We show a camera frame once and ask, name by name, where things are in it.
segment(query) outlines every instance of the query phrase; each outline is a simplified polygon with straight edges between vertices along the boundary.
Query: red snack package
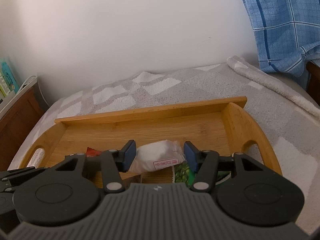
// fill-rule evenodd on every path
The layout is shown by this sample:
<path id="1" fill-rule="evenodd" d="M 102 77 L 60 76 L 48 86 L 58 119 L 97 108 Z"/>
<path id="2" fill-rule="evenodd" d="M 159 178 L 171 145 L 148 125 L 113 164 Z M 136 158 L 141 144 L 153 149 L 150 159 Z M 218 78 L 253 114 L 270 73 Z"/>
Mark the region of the red snack package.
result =
<path id="1" fill-rule="evenodd" d="M 87 151 L 85 154 L 87 155 L 87 157 L 94 157 L 94 156 L 100 155 L 100 153 L 101 151 L 97 151 L 95 149 L 87 147 Z"/>

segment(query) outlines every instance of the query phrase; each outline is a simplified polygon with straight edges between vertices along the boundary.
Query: pink rectangular label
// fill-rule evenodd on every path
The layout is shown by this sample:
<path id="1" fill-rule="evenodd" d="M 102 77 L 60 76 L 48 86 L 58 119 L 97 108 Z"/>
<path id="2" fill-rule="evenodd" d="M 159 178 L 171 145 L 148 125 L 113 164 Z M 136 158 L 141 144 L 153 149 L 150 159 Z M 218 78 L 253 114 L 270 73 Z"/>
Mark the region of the pink rectangular label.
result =
<path id="1" fill-rule="evenodd" d="M 163 168 L 170 167 L 177 164 L 179 164 L 179 161 L 176 158 L 153 162 L 153 166 L 155 167 L 156 170 L 161 170 Z"/>

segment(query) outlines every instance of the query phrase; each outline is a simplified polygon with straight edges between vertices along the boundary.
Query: blanket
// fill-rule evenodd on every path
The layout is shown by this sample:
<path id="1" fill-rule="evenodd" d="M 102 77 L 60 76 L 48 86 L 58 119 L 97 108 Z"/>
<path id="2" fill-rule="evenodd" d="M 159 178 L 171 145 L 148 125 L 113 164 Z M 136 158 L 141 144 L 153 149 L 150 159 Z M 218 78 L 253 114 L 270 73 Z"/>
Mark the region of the blanket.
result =
<path id="1" fill-rule="evenodd" d="M 307 233 L 312 232 L 320 224 L 320 110 L 238 57 L 229 58 L 227 64 L 162 74 L 142 72 L 62 98 L 30 132 L 9 169 L 19 166 L 29 147 L 54 125 L 55 118 L 233 96 L 247 96 L 245 110 L 269 139 L 283 176 L 303 191 L 306 202 L 297 224 Z M 247 153 L 261 161 L 256 146 Z M 29 166 L 37 166 L 42 156 L 41 150 L 37 150 Z"/>
<path id="2" fill-rule="evenodd" d="M 320 58 L 320 0 L 243 2 L 254 30 L 260 69 L 300 77 L 299 84 L 306 88 L 305 63 Z"/>

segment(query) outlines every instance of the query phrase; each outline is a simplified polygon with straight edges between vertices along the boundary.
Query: brown wooden furniture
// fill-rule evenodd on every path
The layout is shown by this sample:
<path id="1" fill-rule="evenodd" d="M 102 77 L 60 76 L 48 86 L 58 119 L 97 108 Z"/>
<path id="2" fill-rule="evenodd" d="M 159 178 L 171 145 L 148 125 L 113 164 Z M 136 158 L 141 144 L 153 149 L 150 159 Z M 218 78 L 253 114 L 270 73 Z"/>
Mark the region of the brown wooden furniture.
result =
<path id="1" fill-rule="evenodd" d="M 244 111 L 246 97 L 224 98 L 168 106 L 130 109 L 102 114 L 60 118 L 30 147 L 20 168 L 26 167 L 38 148 L 44 149 L 42 166 L 53 166 L 65 155 L 120 149 L 129 139 L 137 147 L 160 141 L 190 140 L 199 149 L 214 149 L 221 155 L 244 152 L 257 144 L 264 164 L 281 174 L 276 155 L 255 120 Z M 123 179 L 132 176 L 120 174 Z M 102 186 L 101 175 L 94 179 Z M 171 168 L 142 175 L 143 183 L 172 182 Z"/>
<path id="2" fill-rule="evenodd" d="M 312 62 L 307 63 L 307 70 L 311 74 L 310 82 L 307 88 L 307 93 L 313 100 L 320 105 L 320 67 Z"/>
<path id="3" fill-rule="evenodd" d="M 0 120 L 0 171 L 8 169 L 32 128 L 43 115 L 30 88 Z"/>

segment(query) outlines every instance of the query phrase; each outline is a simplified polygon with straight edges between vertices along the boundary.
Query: ridged gray surface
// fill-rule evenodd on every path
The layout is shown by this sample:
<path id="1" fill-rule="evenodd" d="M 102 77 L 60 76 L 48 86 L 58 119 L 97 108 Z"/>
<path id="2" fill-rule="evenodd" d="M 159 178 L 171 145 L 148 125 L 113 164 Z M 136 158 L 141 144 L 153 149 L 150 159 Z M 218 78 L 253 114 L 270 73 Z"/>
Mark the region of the ridged gray surface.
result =
<path id="1" fill-rule="evenodd" d="M 88 217 L 61 227 L 20 224 L 12 240 L 303 240 L 297 226 L 256 228 L 225 215 L 209 194 L 194 193 L 185 184 L 131 184 L 107 195 Z"/>

